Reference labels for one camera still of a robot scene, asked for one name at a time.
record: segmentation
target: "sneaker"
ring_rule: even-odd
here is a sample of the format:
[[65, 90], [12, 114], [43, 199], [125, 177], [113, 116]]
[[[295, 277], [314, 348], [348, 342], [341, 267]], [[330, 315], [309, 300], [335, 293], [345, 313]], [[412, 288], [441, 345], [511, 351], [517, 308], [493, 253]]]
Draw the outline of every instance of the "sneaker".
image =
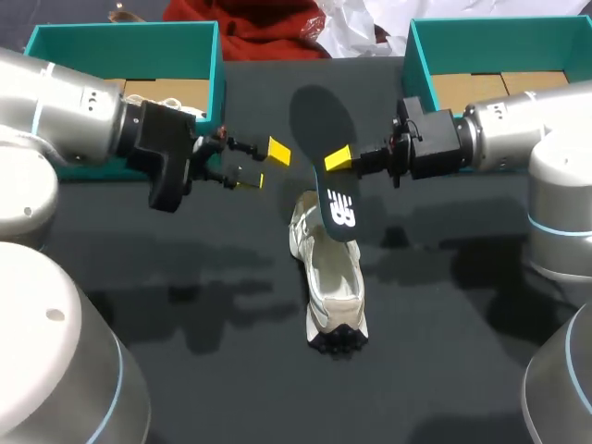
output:
[[305, 192], [290, 222], [290, 252], [304, 264], [310, 301], [306, 338], [321, 352], [348, 352], [368, 341], [364, 279], [355, 240], [332, 240], [323, 226], [316, 192]]

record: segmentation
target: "cardboard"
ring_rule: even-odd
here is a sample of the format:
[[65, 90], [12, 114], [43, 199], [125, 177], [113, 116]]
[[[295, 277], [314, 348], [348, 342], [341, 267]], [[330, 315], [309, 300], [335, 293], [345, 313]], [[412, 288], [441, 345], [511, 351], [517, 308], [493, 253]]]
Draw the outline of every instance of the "cardboard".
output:
[[432, 76], [432, 81], [439, 108], [450, 109], [453, 114], [462, 114], [473, 102], [568, 84], [563, 71], [443, 74]]
[[105, 81], [108, 81], [109, 83], [116, 83], [119, 85], [119, 88], [121, 88], [121, 91], [123, 91], [126, 87], [125, 79], [105, 79]]
[[568, 84], [563, 71], [502, 72], [501, 77], [509, 95], [557, 88]]
[[191, 106], [207, 111], [209, 98], [208, 80], [127, 80], [124, 95], [138, 94], [145, 99], [161, 102], [168, 98], [175, 98], [183, 106]]
[[464, 108], [482, 100], [507, 95], [500, 74], [443, 74], [432, 76], [440, 109], [462, 114]]

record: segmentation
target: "shoelace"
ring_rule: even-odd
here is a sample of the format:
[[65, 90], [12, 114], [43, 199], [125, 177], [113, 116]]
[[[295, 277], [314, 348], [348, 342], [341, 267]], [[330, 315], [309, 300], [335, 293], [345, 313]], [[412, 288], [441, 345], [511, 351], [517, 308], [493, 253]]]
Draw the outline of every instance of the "shoelace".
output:
[[133, 105], [141, 105], [144, 100], [152, 102], [153, 104], [168, 106], [169, 108], [177, 109], [178, 111], [183, 111], [184, 113], [193, 114], [198, 119], [203, 119], [205, 117], [205, 112], [201, 109], [197, 109], [192, 106], [183, 106], [181, 102], [174, 97], [169, 97], [160, 102], [156, 102], [156, 100], [146, 99], [138, 94], [132, 94], [126, 97], [126, 102]]

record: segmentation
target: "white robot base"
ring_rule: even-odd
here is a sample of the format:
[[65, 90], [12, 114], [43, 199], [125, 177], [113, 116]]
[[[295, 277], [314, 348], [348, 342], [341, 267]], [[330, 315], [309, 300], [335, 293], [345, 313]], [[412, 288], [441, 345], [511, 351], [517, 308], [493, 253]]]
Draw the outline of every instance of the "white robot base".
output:
[[140, 368], [84, 293], [32, 248], [0, 242], [0, 443], [143, 444]]

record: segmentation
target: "black cloth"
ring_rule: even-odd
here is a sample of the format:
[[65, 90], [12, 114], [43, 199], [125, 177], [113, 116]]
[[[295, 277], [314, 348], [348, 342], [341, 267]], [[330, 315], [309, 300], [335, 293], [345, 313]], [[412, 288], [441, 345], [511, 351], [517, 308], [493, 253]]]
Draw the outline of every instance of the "black cloth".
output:
[[349, 359], [306, 344], [288, 223], [315, 177], [290, 102], [323, 87], [351, 117], [343, 131], [372, 143], [388, 135], [400, 74], [395, 58], [228, 63], [228, 128], [293, 150], [262, 191], [196, 183], [170, 215], [148, 209], [147, 184], [62, 186], [48, 253], [142, 367], [150, 444], [530, 442], [524, 370], [572, 309], [522, 267], [524, 175], [404, 179], [399, 190], [386, 173], [364, 178], [369, 343]]

